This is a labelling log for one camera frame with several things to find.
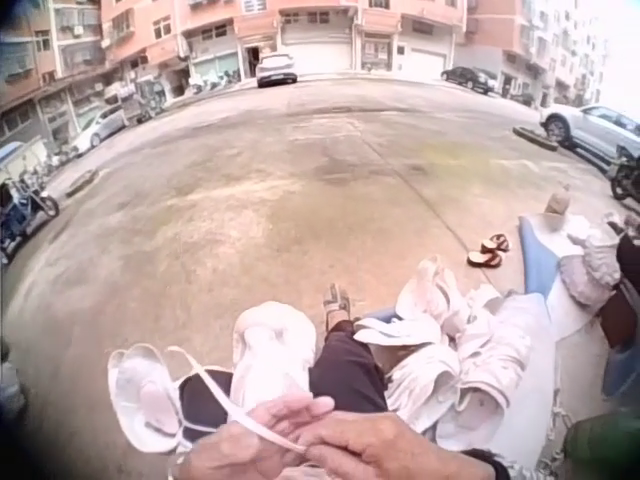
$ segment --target hand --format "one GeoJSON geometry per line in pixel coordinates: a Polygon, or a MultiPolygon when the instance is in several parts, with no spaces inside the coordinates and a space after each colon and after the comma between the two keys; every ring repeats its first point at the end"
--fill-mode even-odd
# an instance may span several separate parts
{"type": "Polygon", "coordinates": [[[432,444],[397,415],[333,412],[304,427],[305,456],[341,480],[493,480],[491,466],[432,444]]]}
{"type": "MultiPolygon", "coordinates": [[[[249,416],[287,438],[300,427],[333,410],[331,398],[310,393],[285,395],[258,405],[249,416]]],[[[299,455],[264,440],[237,422],[198,441],[178,467],[178,480],[273,480],[286,467],[299,465],[299,455]]]]}

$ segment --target finger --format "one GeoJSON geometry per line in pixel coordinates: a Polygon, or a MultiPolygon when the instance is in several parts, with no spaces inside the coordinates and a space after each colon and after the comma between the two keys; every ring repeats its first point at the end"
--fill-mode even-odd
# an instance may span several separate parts
{"type": "Polygon", "coordinates": [[[261,403],[249,412],[249,416],[265,427],[272,427],[282,417],[306,408],[313,402],[309,392],[295,392],[261,403]]]}
{"type": "Polygon", "coordinates": [[[368,433],[363,430],[361,418],[359,415],[333,412],[317,422],[302,427],[297,443],[302,446],[327,444],[361,454],[369,441],[368,433]]]}
{"type": "Polygon", "coordinates": [[[307,405],[306,408],[298,412],[293,412],[282,418],[273,426],[273,431],[280,435],[288,435],[296,428],[303,425],[307,425],[311,422],[328,415],[333,411],[335,402],[331,397],[318,397],[314,398],[313,402],[307,405]]]}
{"type": "Polygon", "coordinates": [[[376,471],[362,462],[357,456],[345,450],[327,445],[314,445],[307,449],[305,456],[313,463],[324,468],[332,476],[349,480],[375,480],[376,471]]]}

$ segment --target blue tricycle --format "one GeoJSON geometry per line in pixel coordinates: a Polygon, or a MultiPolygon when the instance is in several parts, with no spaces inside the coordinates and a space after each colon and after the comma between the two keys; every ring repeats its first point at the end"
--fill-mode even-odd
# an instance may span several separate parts
{"type": "Polygon", "coordinates": [[[24,179],[0,183],[0,263],[11,262],[15,247],[29,237],[29,227],[40,212],[51,219],[58,216],[60,206],[53,197],[30,187],[24,179]]]}

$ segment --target white car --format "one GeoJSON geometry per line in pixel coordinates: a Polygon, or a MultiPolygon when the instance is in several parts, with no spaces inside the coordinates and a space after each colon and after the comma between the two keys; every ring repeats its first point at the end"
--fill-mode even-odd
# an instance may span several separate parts
{"type": "Polygon", "coordinates": [[[260,59],[256,67],[258,88],[282,83],[296,83],[295,60],[288,53],[269,53],[260,59]]]}
{"type": "Polygon", "coordinates": [[[85,122],[80,135],[71,144],[71,151],[75,155],[83,155],[126,126],[127,120],[122,105],[107,107],[85,122]]]}
{"type": "Polygon", "coordinates": [[[565,148],[580,148],[614,161],[621,155],[640,156],[640,116],[605,105],[575,108],[551,105],[540,114],[540,125],[565,148]]]}

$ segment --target sandal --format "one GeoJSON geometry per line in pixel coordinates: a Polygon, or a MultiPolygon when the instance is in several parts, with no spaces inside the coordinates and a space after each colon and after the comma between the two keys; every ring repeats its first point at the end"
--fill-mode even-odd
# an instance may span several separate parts
{"type": "Polygon", "coordinates": [[[502,265],[502,253],[498,250],[490,252],[469,252],[467,263],[478,268],[498,268],[502,265]]]}
{"type": "Polygon", "coordinates": [[[487,240],[483,240],[480,245],[480,253],[508,252],[511,249],[509,239],[503,233],[491,235],[487,240]]]}
{"type": "Polygon", "coordinates": [[[329,285],[322,301],[325,316],[325,328],[329,331],[329,314],[337,311],[344,311],[348,318],[351,318],[351,300],[349,294],[344,288],[339,287],[335,283],[329,285]]]}

